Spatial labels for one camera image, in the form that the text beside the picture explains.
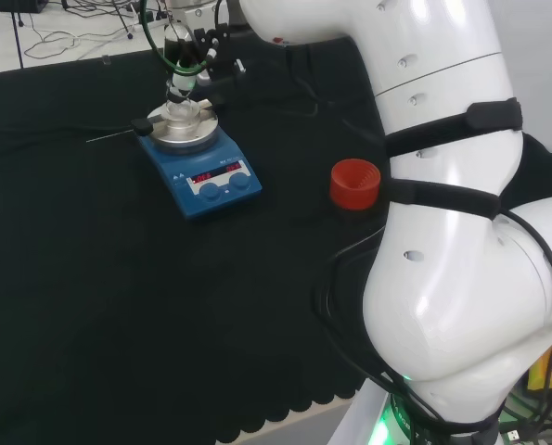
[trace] red cap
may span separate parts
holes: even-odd
[[[365,210],[379,197],[380,172],[362,159],[345,159],[331,170],[331,200],[342,209]]]

